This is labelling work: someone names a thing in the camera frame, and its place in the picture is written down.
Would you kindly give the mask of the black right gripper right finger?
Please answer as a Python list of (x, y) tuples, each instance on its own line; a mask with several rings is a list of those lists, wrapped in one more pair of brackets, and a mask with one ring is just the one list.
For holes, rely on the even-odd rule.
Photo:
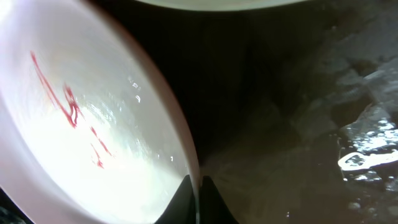
[(203, 176), (199, 197), (201, 224), (239, 224), (210, 176)]

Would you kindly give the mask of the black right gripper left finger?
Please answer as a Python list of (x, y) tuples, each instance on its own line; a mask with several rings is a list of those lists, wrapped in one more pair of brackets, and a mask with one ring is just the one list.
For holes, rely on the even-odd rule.
[(155, 224), (196, 224), (195, 207), (191, 178), (186, 175)]

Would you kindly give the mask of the white plate with red stain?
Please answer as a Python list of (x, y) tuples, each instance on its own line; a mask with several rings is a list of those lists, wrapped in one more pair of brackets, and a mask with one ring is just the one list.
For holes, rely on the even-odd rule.
[(33, 223), (155, 223), (195, 146), (138, 41), (88, 1), (1, 2), (1, 188)]

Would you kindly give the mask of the brown plastic serving tray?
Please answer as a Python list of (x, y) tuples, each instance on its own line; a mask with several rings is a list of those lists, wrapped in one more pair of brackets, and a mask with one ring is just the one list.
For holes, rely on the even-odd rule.
[(173, 89), (238, 223), (397, 222), (397, 2), (96, 1)]

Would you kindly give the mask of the cream plate with red stain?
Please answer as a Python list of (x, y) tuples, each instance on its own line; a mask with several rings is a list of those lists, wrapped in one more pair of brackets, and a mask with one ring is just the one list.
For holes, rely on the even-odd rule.
[(160, 7), (188, 11), (243, 11), (283, 6), (306, 0), (138, 0)]

